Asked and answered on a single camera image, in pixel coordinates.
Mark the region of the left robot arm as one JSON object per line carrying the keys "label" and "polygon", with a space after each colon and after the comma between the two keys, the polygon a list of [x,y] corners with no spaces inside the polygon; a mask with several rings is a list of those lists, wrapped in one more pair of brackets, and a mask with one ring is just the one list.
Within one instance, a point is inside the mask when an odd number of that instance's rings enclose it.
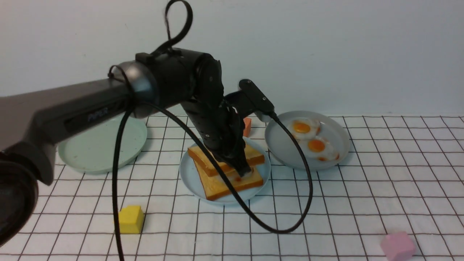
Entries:
{"label": "left robot arm", "polygon": [[212,55],[174,48],[139,53],[106,79],[1,98],[1,244],[33,213],[38,182],[51,185],[56,146],[134,107],[135,118],[180,104],[218,162],[240,175],[243,117],[224,96],[221,64]]}

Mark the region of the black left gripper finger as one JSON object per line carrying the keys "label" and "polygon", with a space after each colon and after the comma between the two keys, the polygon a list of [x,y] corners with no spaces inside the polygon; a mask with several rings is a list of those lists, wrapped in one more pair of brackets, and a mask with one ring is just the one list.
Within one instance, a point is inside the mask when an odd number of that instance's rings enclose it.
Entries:
{"label": "black left gripper finger", "polygon": [[237,164],[237,173],[240,177],[248,177],[253,173],[253,168],[248,165],[247,161],[240,161]]}

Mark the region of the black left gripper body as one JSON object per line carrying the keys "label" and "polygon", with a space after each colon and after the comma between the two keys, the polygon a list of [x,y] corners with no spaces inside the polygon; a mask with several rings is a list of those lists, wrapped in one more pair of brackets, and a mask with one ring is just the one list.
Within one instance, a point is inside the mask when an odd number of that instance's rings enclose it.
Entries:
{"label": "black left gripper body", "polygon": [[237,170],[240,161],[247,161],[243,140],[245,124],[224,98],[189,99],[181,106],[217,162]]}

